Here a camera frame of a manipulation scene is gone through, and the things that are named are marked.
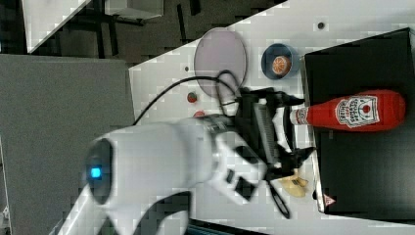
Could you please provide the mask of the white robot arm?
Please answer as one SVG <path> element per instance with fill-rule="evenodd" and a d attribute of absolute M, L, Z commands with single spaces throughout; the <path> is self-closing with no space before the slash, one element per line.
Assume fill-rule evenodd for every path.
<path fill-rule="evenodd" d="M 116 235 L 185 235 L 196 185 L 243 205 L 260 183 L 294 175 L 314 150 L 285 150 L 272 120 L 301 100 L 241 87 L 235 101 L 233 116 L 132 125 L 95 139 L 79 196 L 49 235 L 99 235 L 107 222 Z"/>

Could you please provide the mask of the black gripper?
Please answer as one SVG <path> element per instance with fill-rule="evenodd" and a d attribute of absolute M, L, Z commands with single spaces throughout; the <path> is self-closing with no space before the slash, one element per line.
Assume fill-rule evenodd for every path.
<path fill-rule="evenodd" d="M 316 150 L 315 147 L 295 148 L 289 156 L 279 150 L 278 137 L 273 118 L 277 109 L 298 106 L 304 100 L 274 88 L 251 90 L 241 87 L 236 98 L 238 103 L 234 124 L 243 139 L 258 157 L 265 162 L 268 180 L 291 176 L 295 168 L 303 163 Z"/>

